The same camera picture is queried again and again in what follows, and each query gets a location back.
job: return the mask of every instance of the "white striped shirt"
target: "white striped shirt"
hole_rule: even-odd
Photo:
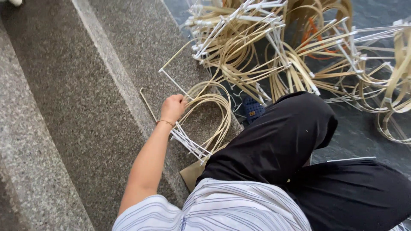
[[[128,208],[113,231],[311,231],[304,213],[282,189],[252,181],[202,180],[183,209],[161,195]]]

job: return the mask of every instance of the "thin bracelet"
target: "thin bracelet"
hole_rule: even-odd
[[[175,124],[172,124],[172,123],[170,123],[169,121],[166,121],[166,120],[158,120],[158,121],[157,121],[157,124],[158,124],[159,122],[161,122],[161,121],[168,123],[169,125],[171,125],[171,127],[174,127],[174,126],[175,126]]]

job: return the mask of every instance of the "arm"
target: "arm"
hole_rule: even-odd
[[[118,215],[146,197],[157,194],[169,134],[173,128],[171,124],[180,118],[186,104],[182,95],[172,95],[164,101],[160,122],[133,163]]]

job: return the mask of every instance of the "black pants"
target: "black pants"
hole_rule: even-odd
[[[372,160],[302,167],[314,149],[329,144],[337,124],[318,96],[286,95],[211,156],[197,183],[210,177],[280,186],[315,231],[390,230],[411,215],[411,182],[404,175]]]

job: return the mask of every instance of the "dark slate floor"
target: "dark slate floor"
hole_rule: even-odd
[[[164,0],[179,25],[188,16],[185,0]],[[353,1],[354,25],[369,28],[391,25],[393,21],[410,16],[410,0],[365,0]],[[189,40],[189,33],[182,29],[183,36]],[[328,92],[322,92],[328,98]],[[374,125],[375,115],[358,111],[346,103],[330,105],[336,112],[339,126],[330,145],[313,154],[312,163],[333,159],[376,156],[377,160],[403,172],[411,179],[411,148],[383,138]],[[410,113],[395,115],[402,132],[411,134]]]

